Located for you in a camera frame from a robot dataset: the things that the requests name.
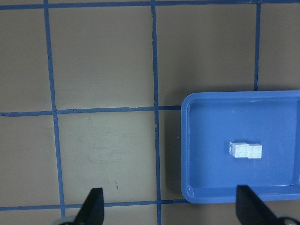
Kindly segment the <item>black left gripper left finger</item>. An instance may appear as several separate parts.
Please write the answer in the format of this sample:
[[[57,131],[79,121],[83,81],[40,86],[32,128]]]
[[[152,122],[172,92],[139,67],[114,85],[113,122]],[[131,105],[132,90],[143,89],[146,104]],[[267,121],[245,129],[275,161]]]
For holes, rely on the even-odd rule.
[[[102,188],[92,188],[77,213],[74,225],[102,225],[104,222],[104,195]]]

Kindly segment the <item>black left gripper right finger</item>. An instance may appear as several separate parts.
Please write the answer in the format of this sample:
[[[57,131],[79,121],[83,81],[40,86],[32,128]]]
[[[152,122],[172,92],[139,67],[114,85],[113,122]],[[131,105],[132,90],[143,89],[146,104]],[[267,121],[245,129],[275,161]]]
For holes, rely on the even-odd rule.
[[[277,216],[247,185],[236,187],[235,212],[241,225],[277,225]]]

